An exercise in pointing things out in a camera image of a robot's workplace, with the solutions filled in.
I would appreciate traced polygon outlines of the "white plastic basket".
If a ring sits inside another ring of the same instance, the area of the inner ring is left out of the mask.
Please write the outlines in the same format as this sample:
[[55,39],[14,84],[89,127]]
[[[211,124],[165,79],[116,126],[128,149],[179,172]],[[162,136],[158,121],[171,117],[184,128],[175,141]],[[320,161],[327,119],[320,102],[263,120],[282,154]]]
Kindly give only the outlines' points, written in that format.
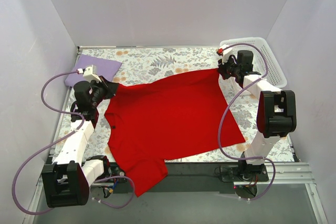
[[[284,88],[287,85],[287,79],[275,57],[273,54],[271,48],[269,47],[268,43],[265,39],[261,37],[246,37],[246,38],[236,38],[236,39],[229,39],[229,40],[223,40],[220,42],[219,46],[223,47],[224,45],[230,46],[234,44],[239,43],[245,43],[245,44],[251,44],[257,47],[262,54],[264,55],[266,59],[266,63],[268,66],[268,74],[266,75],[265,79],[271,83],[273,86],[277,88]],[[251,47],[246,45],[238,45],[232,47],[232,54],[237,57],[237,52],[239,50],[250,50],[254,54],[253,58],[253,71],[257,71],[261,73],[262,75],[265,74],[266,67],[265,63],[260,56],[259,52]]]

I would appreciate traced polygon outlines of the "red t-shirt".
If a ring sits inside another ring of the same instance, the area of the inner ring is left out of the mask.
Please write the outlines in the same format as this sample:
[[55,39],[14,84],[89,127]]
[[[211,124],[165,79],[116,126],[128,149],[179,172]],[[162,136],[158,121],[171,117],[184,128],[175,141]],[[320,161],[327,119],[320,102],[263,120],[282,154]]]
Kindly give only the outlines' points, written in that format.
[[104,114],[108,147],[121,168],[159,164],[244,142],[216,69],[119,85]]

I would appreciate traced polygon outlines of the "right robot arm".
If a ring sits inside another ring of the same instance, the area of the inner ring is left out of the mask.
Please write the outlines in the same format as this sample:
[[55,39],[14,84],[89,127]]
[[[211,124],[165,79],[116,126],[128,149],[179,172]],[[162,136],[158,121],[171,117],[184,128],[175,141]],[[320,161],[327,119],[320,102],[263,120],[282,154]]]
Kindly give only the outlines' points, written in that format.
[[218,72],[222,78],[233,78],[242,91],[248,91],[259,101],[256,136],[238,158],[238,166],[229,173],[246,181],[257,179],[267,174],[265,159],[273,146],[296,129],[295,93],[273,86],[254,71],[252,51],[240,50],[233,55],[231,49],[219,48],[217,54],[221,57]]

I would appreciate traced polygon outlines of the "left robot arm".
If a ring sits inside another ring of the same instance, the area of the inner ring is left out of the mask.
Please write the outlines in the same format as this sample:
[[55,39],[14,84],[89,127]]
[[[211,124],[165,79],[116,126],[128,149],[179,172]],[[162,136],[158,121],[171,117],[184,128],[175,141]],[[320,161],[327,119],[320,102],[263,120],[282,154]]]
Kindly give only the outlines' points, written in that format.
[[41,176],[50,208],[85,205],[90,186],[98,180],[111,178],[110,162],[104,155],[83,160],[87,143],[98,123],[98,105],[115,96],[118,83],[102,80],[80,81],[73,87],[75,101],[71,105],[71,129],[68,137],[51,164],[43,167]]

